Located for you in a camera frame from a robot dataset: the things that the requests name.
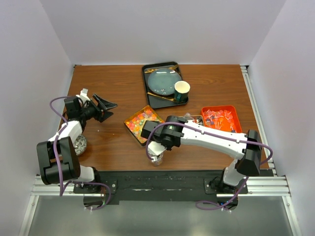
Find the clear glass jar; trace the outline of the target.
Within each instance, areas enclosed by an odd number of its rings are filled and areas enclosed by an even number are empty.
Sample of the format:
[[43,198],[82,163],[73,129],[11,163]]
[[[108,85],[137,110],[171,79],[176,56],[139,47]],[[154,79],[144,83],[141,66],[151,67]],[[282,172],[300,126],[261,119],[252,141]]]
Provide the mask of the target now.
[[151,163],[154,166],[159,166],[163,162],[163,153],[157,156],[151,156]]

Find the gold tin of gummy candies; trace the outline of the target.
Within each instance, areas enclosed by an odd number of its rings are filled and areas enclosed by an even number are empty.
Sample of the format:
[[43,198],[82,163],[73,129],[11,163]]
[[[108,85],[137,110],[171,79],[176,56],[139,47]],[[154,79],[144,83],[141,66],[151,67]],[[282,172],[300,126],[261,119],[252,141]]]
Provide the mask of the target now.
[[142,147],[144,147],[147,142],[147,139],[141,137],[143,125],[147,120],[164,122],[150,105],[145,106],[124,121],[126,128]]

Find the orange tray of lollipops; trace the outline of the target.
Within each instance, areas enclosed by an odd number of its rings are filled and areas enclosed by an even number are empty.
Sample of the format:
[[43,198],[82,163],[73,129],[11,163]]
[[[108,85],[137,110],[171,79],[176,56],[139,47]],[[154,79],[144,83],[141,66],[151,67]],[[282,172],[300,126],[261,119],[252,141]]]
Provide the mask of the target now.
[[242,133],[235,107],[210,106],[201,109],[204,126],[231,133]]

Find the clear plastic scoop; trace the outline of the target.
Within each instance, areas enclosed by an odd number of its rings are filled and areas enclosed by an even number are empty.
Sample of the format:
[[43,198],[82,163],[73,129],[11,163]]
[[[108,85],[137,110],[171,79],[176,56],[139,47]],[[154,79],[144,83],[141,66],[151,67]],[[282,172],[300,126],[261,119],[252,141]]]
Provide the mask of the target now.
[[183,118],[185,118],[185,119],[187,119],[187,120],[192,120],[192,119],[193,119],[193,117],[192,117],[192,115],[191,115],[190,113],[186,113],[186,114],[183,116]]

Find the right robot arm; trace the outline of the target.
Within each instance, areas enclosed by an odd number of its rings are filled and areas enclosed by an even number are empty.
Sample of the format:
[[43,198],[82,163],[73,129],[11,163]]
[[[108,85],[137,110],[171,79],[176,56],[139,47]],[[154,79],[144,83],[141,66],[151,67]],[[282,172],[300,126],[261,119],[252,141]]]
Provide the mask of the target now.
[[184,117],[168,116],[165,123],[147,120],[140,132],[147,139],[146,152],[152,163],[162,160],[163,153],[181,145],[215,150],[233,158],[220,176],[207,184],[215,191],[231,193],[245,177],[260,175],[261,147],[258,133],[221,131],[194,123]]

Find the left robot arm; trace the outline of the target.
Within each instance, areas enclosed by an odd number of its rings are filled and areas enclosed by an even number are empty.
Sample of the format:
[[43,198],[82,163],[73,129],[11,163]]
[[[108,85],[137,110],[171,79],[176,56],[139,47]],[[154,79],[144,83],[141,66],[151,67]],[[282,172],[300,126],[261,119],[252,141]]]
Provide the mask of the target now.
[[111,110],[117,104],[96,94],[89,98],[86,89],[79,95],[63,96],[62,99],[65,114],[58,115],[63,124],[52,138],[36,146],[41,180],[45,185],[59,185],[61,193],[70,183],[91,193],[99,192],[103,187],[98,171],[80,165],[74,144],[88,120],[104,122],[113,115]]

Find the silver patterned bowl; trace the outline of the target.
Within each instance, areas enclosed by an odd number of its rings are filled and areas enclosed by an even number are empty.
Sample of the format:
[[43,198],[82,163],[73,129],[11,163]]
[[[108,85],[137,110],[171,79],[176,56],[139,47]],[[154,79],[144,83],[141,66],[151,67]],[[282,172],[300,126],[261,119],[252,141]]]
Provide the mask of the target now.
[[74,141],[74,149],[77,156],[82,155],[87,148],[87,139],[81,134]]

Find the gold knife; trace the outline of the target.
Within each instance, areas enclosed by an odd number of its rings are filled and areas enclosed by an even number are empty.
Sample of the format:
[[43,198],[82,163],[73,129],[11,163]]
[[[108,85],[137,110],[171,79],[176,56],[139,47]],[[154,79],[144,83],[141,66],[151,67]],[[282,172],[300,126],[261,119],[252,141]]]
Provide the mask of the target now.
[[161,99],[168,100],[168,101],[174,101],[174,98],[169,98],[166,96],[157,95],[157,94],[150,93],[150,92],[147,92],[147,95],[154,96],[154,97],[161,98]]

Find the dark green mug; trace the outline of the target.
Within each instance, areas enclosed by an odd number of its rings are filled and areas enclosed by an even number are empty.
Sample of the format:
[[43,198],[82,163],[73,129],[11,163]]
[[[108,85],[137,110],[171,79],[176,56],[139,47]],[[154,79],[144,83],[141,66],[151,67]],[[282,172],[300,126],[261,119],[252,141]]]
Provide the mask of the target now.
[[174,100],[178,103],[183,103],[188,99],[190,85],[186,81],[178,81],[174,85]]

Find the gold fork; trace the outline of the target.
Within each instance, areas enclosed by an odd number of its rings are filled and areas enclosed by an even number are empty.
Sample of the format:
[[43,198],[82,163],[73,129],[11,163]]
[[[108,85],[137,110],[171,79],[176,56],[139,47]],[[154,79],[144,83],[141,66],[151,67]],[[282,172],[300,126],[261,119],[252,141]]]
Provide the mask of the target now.
[[150,69],[146,69],[144,71],[144,73],[153,73],[159,69],[170,69],[170,70],[176,70],[179,67],[178,64],[170,66],[170,67],[157,67],[157,68],[150,68]]

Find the blue-grey ceramic plate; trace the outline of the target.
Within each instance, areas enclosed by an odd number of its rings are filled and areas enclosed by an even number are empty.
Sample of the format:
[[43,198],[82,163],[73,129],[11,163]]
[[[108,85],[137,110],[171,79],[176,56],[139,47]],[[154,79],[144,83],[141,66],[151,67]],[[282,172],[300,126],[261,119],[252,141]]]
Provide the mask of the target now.
[[147,85],[149,89],[158,95],[169,96],[175,91],[175,84],[182,77],[173,69],[161,68],[150,74]]

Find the black serving tray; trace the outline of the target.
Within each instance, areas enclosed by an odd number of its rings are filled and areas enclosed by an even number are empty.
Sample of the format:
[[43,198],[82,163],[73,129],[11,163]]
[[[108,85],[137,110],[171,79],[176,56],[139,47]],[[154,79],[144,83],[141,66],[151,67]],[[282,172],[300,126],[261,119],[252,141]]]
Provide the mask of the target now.
[[[186,105],[188,103],[189,98],[183,103],[178,103],[178,102],[175,102],[175,101],[168,101],[168,100],[164,100],[164,99],[161,99],[161,98],[157,98],[157,97],[154,97],[154,96],[147,95],[147,92],[153,93],[149,89],[149,87],[147,85],[148,77],[150,76],[151,73],[144,73],[144,71],[146,69],[150,69],[150,68],[170,67],[170,66],[173,66],[173,65],[176,65],[176,64],[178,64],[178,63],[175,62],[175,61],[168,61],[168,62],[161,62],[161,63],[146,64],[146,65],[142,66],[141,73],[142,73],[142,78],[143,78],[143,83],[144,83],[144,91],[145,91],[146,98],[147,98],[147,104],[150,105],[153,109],[182,106],[182,105]],[[178,67],[175,71],[183,79],[180,67]],[[166,97],[174,98],[174,95],[172,94],[172,95],[169,95],[169,96],[166,96]]]

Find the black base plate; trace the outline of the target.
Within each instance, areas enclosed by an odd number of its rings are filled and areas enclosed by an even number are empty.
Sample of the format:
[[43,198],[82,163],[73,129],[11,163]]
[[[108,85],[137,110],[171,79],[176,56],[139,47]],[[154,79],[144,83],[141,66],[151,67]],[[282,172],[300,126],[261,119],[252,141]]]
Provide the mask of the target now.
[[99,192],[89,192],[71,183],[74,194],[84,195],[86,207],[108,202],[117,205],[121,201],[147,202],[197,202],[206,200],[222,206],[227,195],[247,194],[243,180],[231,193],[213,190],[207,183],[220,176],[222,170],[201,171],[101,171]]

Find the aluminium frame rail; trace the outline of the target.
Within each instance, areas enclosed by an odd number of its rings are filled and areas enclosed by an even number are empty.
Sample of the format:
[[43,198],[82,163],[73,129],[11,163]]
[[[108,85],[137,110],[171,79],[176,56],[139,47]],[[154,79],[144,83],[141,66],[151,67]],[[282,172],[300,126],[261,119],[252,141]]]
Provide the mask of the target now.
[[160,166],[150,163],[124,125],[146,105],[141,66],[77,65],[68,93],[83,88],[118,104],[107,121],[88,122],[88,146],[78,158],[81,165],[98,169],[100,182],[109,186],[109,203],[95,210],[102,202],[99,193],[70,184],[60,197],[57,185],[45,185],[37,177],[25,235],[301,235],[286,178],[274,176],[267,163],[228,210],[214,209],[212,202],[227,202],[230,195],[216,194],[210,187],[231,162],[225,153],[181,145],[166,152]]

